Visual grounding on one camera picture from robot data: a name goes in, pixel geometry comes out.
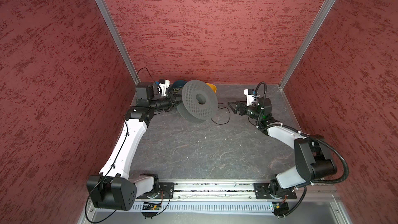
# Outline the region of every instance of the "dark gray stone surface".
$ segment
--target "dark gray stone surface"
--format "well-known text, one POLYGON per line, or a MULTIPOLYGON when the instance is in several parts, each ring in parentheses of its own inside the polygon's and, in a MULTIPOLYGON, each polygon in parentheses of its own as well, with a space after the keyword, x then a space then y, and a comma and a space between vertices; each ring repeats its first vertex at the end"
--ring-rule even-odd
MULTIPOLYGON (((225 104, 246 100, 243 90, 256 87, 216 86, 218 102, 225 104)), ((293 126, 276 85, 268 85, 267 97, 272 102, 273 117, 293 126)), ((219 109, 213 120, 226 122, 227 110, 219 109)), ((138 145, 130 175, 155 173, 161 179, 269 179, 293 165, 293 149, 257 131, 247 116, 231 113, 231 120, 225 125, 216 125, 211 120, 194 124, 172 110, 152 118, 138 145)))

